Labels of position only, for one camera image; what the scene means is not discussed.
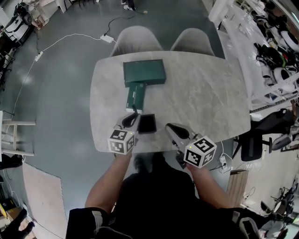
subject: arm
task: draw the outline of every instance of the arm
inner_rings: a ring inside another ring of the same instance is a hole
[[[190,170],[200,199],[215,208],[232,208],[226,192],[218,185],[210,171],[205,168],[196,168],[187,164]]]
[[[98,207],[110,213],[118,198],[132,153],[117,155],[105,174],[90,190],[85,207]]]

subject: rug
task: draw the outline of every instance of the rug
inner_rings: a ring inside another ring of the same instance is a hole
[[[67,220],[59,177],[23,164],[29,207],[39,225],[33,229],[37,239],[65,238]]]

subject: hand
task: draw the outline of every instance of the hand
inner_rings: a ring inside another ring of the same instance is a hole
[[[125,160],[132,158],[132,150],[130,150],[126,155],[115,154],[116,159]]]
[[[197,168],[189,163],[186,164],[187,169],[190,170],[192,174],[203,174],[203,173],[209,173],[209,170],[207,168]]]

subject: power adapter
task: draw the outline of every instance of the power adapter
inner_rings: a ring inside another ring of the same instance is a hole
[[[110,36],[108,36],[108,35],[102,35],[102,36],[100,37],[100,39],[101,39],[101,40],[104,40],[104,41],[106,41],[106,42],[108,42],[108,43],[111,43],[111,42],[113,42],[113,40],[114,40],[113,37],[110,37]]]

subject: gray chair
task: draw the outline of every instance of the gray chair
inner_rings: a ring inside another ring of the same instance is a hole
[[[141,26],[133,26],[120,33],[110,56],[158,50],[163,49],[150,30]]]
[[[202,30],[196,28],[184,30],[171,47],[171,50],[215,56],[208,36]]]

